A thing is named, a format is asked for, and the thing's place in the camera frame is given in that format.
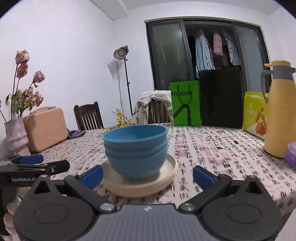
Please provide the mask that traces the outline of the small blue bowl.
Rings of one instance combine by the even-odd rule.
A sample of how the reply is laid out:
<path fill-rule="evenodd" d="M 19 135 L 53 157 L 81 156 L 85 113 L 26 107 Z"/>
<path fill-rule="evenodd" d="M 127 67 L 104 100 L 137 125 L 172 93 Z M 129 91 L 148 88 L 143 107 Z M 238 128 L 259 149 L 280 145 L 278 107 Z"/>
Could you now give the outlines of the small blue bowl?
<path fill-rule="evenodd" d="M 158 173 L 167 156 L 168 146 L 155 151 L 123 151 L 115 153 L 105 150 L 112 168 L 124 178 L 144 179 Z"/>

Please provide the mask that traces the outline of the white textured vase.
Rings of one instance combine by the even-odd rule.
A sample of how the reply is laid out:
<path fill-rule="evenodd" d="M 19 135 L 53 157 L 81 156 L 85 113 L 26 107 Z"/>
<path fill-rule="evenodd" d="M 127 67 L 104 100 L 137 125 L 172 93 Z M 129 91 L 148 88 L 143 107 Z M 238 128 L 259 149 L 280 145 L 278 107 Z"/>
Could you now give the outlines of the white textured vase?
<path fill-rule="evenodd" d="M 16 156 L 30 156 L 28 137 L 23 118 L 17 118 L 4 123 L 9 150 Z"/>

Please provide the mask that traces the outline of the dried pink rose bouquet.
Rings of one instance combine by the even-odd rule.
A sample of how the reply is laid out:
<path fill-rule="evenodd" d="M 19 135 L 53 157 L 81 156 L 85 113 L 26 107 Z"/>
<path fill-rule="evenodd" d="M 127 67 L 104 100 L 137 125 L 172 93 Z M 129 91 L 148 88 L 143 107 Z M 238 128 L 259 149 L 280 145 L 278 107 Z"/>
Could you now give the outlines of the dried pink rose bouquet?
<path fill-rule="evenodd" d="M 27 109 L 32 110 L 34 107 L 39 107 L 44 100 L 38 91 L 34 92 L 34 89 L 38 88 L 39 84 L 45 80 L 45 75 L 40 70 L 34 73 L 28 88 L 19 89 L 20 80 L 28 73 L 29 60 L 30 56 L 27 50 L 16 52 L 13 90 L 5 99 L 5 105 L 10 108 L 10 120 L 22 117 L 23 112 Z"/>

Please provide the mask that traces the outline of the yellow flower branch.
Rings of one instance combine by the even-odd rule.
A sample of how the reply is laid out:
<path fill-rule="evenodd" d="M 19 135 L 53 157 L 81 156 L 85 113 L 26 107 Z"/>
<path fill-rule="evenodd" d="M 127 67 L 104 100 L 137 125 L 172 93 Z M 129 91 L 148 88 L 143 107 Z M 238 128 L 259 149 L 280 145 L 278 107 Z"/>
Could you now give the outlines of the yellow flower branch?
<path fill-rule="evenodd" d="M 123 128 L 123 127 L 135 125 L 134 120 L 131 118 L 128 119 L 119 108 L 116 109 L 116 112 L 112 112 L 112 113 L 114 113 L 116 115 L 117 124 L 115 126 L 111 126 L 108 128 L 103 128 L 101 126 L 100 127 L 101 129 L 108 132 L 108 131 L 114 130 L 116 128 Z"/>

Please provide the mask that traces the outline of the hanging blue shirt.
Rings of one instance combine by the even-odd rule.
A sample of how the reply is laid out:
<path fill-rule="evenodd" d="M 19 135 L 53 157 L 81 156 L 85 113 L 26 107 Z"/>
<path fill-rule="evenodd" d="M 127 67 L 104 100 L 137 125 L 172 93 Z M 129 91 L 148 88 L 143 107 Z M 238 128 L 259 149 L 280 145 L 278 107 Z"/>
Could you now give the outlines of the hanging blue shirt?
<path fill-rule="evenodd" d="M 196 75 L 199 76 L 199 72 L 202 70 L 214 70 L 215 67 L 211 59 L 211 51 L 209 49 L 209 43 L 202 29 L 198 30 L 196 34 L 195 48 L 196 48 Z"/>

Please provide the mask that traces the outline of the beige jacket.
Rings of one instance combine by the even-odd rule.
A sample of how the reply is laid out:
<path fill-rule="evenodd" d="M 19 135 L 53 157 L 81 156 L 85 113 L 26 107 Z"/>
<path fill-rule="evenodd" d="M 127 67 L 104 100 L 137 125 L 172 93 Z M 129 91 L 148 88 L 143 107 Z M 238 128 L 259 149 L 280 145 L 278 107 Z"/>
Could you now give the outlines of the beige jacket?
<path fill-rule="evenodd" d="M 144 92 L 142 98 L 137 101 L 132 115 L 132 119 L 136 125 L 148 125 L 148 107 L 152 99 L 158 100 L 165 105 L 170 119 L 173 121 L 170 90 L 155 90 Z"/>

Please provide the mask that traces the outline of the hanging pink garment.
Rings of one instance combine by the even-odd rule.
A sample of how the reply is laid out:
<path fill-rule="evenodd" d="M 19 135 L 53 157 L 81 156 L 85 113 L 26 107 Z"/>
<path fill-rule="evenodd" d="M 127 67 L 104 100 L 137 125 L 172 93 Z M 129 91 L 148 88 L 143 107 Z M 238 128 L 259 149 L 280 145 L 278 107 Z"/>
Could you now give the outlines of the hanging pink garment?
<path fill-rule="evenodd" d="M 223 56 L 223 43 L 217 32 L 214 32 L 213 35 L 213 51 L 216 55 Z"/>

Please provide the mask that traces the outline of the yellow thermos jug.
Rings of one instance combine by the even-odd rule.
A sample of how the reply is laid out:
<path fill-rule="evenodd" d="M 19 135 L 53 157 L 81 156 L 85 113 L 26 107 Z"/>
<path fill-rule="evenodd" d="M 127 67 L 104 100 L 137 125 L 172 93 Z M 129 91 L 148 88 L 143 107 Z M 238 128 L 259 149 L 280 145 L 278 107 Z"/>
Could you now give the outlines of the yellow thermos jug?
<path fill-rule="evenodd" d="M 287 60 L 265 66 L 272 69 L 261 74 L 262 94 L 268 105 L 264 150 L 283 158 L 288 144 L 295 141 L 295 68 Z"/>

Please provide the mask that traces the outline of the black sliding glass door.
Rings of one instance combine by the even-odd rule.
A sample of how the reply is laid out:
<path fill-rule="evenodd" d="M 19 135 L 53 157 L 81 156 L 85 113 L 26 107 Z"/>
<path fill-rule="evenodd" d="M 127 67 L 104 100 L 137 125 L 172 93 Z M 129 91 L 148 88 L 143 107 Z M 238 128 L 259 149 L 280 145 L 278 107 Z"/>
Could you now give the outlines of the black sliding glass door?
<path fill-rule="evenodd" d="M 197 80 L 195 37 L 202 29 L 209 43 L 215 70 L 239 68 L 243 91 L 260 92 L 262 71 L 269 62 L 267 47 L 260 27 L 233 20 L 215 18 L 174 18 L 146 23 L 154 88 L 168 90 L 170 83 Z M 241 65 L 230 62 L 223 31 L 236 40 Z M 217 32 L 223 43 L 223 56 L 213 51 L 213 35 Z"/>

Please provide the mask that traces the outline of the large blue bowl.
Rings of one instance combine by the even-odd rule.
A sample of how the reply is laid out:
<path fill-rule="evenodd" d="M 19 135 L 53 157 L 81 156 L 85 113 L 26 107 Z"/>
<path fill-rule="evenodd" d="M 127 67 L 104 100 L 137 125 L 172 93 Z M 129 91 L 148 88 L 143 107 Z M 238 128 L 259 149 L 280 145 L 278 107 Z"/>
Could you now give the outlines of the large blue bowl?
<path fill-rule="evenodd" d="M 162 125 L 133 125 L 116 128 L 103 135 L 103 141 L 130 143 L 167 139 L 167 128 Z"/>

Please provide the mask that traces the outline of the chair with beige jacket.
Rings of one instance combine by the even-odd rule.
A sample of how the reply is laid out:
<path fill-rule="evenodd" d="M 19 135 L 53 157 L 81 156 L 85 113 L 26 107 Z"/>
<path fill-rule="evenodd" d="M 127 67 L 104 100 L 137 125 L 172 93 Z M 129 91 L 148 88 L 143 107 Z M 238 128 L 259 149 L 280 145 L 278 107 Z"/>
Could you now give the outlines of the chair with beige jacket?
<path fill-rule="evenodd" d="M 148 124 L 172 122 L 165 105 L 158 100 L 152 99 L 148 107 Z"/>

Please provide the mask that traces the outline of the purple container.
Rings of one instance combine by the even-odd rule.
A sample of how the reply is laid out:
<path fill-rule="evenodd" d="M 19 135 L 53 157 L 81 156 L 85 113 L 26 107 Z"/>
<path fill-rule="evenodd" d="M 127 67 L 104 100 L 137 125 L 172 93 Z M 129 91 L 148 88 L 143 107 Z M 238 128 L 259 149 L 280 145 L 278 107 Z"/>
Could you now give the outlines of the purple container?
<path fill-rule="evenodd" d="M 288 144 L 284 160 L 294 169 L 296 169 L 296 142 L 291 142 Z"/>

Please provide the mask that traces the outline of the black paper bag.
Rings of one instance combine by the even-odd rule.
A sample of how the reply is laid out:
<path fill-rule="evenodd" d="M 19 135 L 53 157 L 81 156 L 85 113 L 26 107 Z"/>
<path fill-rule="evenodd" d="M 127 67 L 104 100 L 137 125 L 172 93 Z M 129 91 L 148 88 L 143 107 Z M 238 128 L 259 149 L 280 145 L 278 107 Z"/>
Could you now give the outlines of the black paper bag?
<path fill-rule="evenodd" d="M 243 125 L 243 86 L 239 68 L 199 72 L 203 126 L 238 128 Z"/>

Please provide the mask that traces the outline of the pink small suitcase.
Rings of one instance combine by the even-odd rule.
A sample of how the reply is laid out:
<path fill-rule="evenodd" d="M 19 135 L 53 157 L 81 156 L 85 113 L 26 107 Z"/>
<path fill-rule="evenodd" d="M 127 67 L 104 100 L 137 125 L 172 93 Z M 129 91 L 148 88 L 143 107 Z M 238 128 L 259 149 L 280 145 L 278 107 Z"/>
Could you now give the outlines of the pink small suitcase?
<path fill-rule="evenodd" d="M 64 113 L 55 106 L 38 108 L 23 119 L 28 148 L 31 153 L 40 153 L 68 137 Z"/>

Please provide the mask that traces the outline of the grey purple cloth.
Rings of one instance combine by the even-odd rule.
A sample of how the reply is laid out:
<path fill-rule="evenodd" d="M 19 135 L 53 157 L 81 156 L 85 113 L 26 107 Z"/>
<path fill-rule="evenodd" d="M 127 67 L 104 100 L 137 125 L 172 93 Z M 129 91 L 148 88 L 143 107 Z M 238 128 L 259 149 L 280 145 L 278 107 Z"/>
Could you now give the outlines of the grey purple cloth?
<path fill-rule="evenodd" d="M 81 130 L 76 131 L 76 130 L 69 130 L 69 129 L 67 129 L 67 132 L 68 132 L 68 137 L 67 137 L 68 140 L 82 137 L 86 133 L 86 131 L 81 131 Z"/>

